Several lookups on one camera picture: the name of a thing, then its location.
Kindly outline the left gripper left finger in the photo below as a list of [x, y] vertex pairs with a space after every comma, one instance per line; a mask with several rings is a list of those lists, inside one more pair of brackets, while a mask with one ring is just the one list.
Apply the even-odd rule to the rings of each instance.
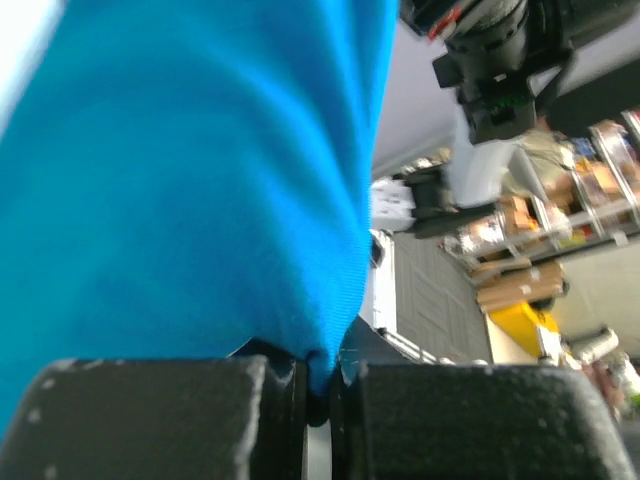
[[22, 398], [5, 479], [297, 479], [305, 367], [263, 356], [60, 361]]

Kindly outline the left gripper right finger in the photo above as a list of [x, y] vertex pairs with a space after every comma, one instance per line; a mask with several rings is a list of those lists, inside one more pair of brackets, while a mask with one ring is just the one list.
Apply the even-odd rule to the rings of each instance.
[[636, 477], [600, 394], [573, 370], [365, 365], [337, 406], [337, 479]]

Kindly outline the blue polo shirt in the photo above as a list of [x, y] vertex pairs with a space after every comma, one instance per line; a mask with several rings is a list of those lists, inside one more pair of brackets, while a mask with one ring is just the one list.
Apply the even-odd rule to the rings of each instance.
[[72, 1], [1, 142], [1, 420], [65, 358], [280, 347], [363, 300], [393, 1]]

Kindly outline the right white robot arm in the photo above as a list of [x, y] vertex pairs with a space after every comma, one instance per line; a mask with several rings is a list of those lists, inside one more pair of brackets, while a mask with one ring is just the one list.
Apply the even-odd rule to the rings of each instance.
[[556, 99], [576, 51], [638, 8], [636, 1], [402, 2], [402, 21], [446, 46], [433, 69], [461, 109], [446, 170], [456, 206], [499, 197], [516, 138]]

